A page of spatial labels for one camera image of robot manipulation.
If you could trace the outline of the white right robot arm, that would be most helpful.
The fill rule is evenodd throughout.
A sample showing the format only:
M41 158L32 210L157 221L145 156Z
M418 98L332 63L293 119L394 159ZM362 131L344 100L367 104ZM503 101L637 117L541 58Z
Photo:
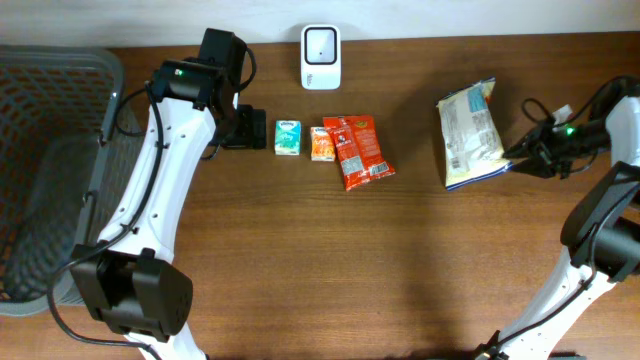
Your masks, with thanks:
M600 296L639 273L639 225L624 218L639 205L639 79L608 80L563 122L552 114L506 151L515 172L566 179L573 164L611 154L611 168L566 219L550 278L511 325L478 346L475 359L551 359L553 350Z

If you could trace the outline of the red snack bag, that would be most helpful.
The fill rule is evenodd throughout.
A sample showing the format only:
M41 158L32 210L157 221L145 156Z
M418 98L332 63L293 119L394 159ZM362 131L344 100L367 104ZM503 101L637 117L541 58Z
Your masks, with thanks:
M382 156L371 115L324 117L323 125L334 144L346 191L396 173Z

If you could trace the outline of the orange tissue pack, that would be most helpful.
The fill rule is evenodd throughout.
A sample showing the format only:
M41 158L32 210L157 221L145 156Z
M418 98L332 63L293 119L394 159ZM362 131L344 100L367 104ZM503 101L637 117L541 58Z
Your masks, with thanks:
M335 150L331 136L324 127L311 127L311 160L333 162Z

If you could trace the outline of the green tissue pack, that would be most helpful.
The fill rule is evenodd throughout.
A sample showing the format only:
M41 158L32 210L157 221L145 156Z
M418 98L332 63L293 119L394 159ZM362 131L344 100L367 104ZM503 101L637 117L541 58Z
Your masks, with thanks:
M297 156L300 148L301 123L295 120L278 120L275 126L275 154Z

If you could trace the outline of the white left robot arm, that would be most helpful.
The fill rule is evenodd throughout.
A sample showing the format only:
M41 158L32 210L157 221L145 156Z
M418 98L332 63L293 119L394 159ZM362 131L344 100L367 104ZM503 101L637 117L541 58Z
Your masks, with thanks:
M266 113L238 102L254 56L234 33L209 28L199 52L166 60L143 88L149 120L115 214L95 245L77 245L69 273L90 314L147 359L204 359L187 324L194 286L175 268L180 214L205 149L263 149Z

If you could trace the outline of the cream snack bag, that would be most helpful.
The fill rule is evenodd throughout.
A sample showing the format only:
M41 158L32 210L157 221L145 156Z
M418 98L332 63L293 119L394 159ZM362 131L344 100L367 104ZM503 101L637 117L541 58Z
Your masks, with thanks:
M489 110L496 84L490 77L449 93L436 103L445 150L445 188L466 185L508 172L512 162Z

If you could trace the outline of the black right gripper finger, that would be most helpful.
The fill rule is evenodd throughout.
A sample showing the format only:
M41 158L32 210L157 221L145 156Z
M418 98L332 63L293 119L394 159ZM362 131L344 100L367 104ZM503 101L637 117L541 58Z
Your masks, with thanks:
M530 136L523 136L511 147L504 151L505 159L526 159L531 156L532 149L536 145L537 139Z
M511 171L530 176L544 176L545 165L536 159L526 159L518 164L514 164L511 167Z

